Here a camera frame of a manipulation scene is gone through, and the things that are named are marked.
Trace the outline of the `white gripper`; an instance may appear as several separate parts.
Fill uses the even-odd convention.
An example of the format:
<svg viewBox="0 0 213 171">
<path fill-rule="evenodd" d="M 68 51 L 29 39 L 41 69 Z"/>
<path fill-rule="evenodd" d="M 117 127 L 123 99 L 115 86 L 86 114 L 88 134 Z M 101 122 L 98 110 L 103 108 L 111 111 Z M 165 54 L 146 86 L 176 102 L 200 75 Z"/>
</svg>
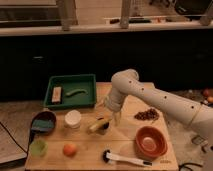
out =
<svg viewBox="0 0 213 171">
<path fill-rule="evenodd" d="M 111 89 L 108 95 L 104 99 L 104 105 L 111 111 L 113 111 L 113 118 L 115 125 L 118 126 L 121 120 L 121 109 L 123 107 L 126 94 L 118 91 L 117 89 Z"/>
</svg>

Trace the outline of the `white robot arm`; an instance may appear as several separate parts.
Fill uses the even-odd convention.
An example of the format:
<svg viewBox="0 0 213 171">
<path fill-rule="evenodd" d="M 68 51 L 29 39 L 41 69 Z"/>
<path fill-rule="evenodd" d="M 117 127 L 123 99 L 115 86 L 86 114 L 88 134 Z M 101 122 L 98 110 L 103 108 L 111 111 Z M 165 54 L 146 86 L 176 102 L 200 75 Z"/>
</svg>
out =
<svg viewBox="0 0 213 171">
<path fill-rule="evenodd" d="M 104 101 L 109 110 L 119 112 L 125 98 L 132 95 L 189 126 L 202 138 L 208 139 L 213 135 L 213 108 L 156 88 L 146 88 L 134 69 L 115 73 L 111 84 Z"/>
</svg>

